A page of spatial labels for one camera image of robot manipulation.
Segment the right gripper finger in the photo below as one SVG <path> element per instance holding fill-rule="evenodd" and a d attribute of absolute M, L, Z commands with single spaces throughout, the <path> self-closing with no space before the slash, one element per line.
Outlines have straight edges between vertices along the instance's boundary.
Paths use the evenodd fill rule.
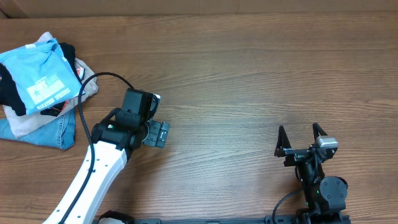
<path fill-rule="evenodd" d="M 320 127 L 318 123 L 312 124 L 313 135 L 314 135 L 314 146 L 323 146 L 325 144 L 324 138 L 328 136 L 328 134 Z"/>
<path fill-rule="evenodd" d="M 277 144 L 275 147 L 274 155 L 276 157 L 285 157 L 287 155 L 287 151 L 291 150 L 292 146 L 290 145 L 285 129 L 283 126 L 279 126 Z"/>

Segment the light blue printed t-shirt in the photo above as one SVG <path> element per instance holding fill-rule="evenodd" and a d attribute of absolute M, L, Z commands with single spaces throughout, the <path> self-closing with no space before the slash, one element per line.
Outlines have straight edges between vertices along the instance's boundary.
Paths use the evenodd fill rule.
<path fill-rule="evenodd" d="M 16 83 L 26 115 L 40 113 L 77 97 L 80 92 L 81 81 L 55 38 L 3 52 L 1 64 Z"/>

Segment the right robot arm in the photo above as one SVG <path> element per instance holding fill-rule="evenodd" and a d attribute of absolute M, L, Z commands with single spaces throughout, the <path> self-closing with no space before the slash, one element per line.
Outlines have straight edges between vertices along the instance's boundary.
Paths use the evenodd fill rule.
<path fill-rule="evenodd" d="M 329 136 L 318 123 L 312 124 L 314 143 L 306 149 L 293 149 L 283 126 L 279 126 L 274 155 L 285 159 L 284 166 L 294 167 L 301 188 L 294 190 L 277 202 L 271 216 L 272 223 L 350 223 L 346 208 L 348 183 L 337 176 L 326 176 L 322 163 L 332 159 L 338 150 L 338 141 Z M 280 205 L 293 195 L 302 192 L 306 207 L 295 215 L 282 218 L 276 215 Z"/>

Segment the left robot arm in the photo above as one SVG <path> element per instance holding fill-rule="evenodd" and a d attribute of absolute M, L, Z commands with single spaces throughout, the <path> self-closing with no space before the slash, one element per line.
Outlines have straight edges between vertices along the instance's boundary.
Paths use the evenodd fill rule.
<path fill-rule="evenodd" d="M 153 119 L 160 96 L 129 88 L 91 132 L 85 160 L 46 223 L 92 223 L 102 201 L 132 153 L 143 145 L 163 148 L 169 123 Z"/>

